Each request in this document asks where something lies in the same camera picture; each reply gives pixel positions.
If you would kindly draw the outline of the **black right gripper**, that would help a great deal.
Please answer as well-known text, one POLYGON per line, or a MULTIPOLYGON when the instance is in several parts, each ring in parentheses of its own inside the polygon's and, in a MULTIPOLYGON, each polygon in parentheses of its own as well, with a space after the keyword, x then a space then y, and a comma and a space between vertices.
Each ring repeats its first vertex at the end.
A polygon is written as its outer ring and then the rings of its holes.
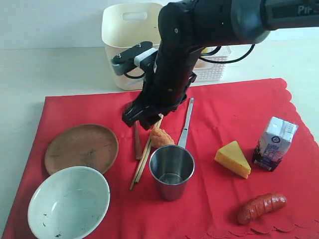
POLYGON ((148 130, 161 119, 160 114, 175 111, 192 82, 190 78, 198 59, 198 46, 169 47, 161 42, 142 92, 122 114, 123 122, 131 127, 138 121, 148 130))

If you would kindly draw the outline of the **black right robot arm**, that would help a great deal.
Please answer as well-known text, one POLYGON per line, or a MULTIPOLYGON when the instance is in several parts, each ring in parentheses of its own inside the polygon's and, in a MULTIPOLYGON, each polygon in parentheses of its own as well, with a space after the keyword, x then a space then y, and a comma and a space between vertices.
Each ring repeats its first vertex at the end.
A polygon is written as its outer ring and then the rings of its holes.
POLYGON ((271 31, 317 27, 316 0, 183 0, 165 5, 158 15, 160 44, 141 42, 124 52, 131 66, 144 71, 143 88, 122 114, 132 126, 149 129, 175 111, 194 82, 193 72, 206 47, 254 46, 271 31))

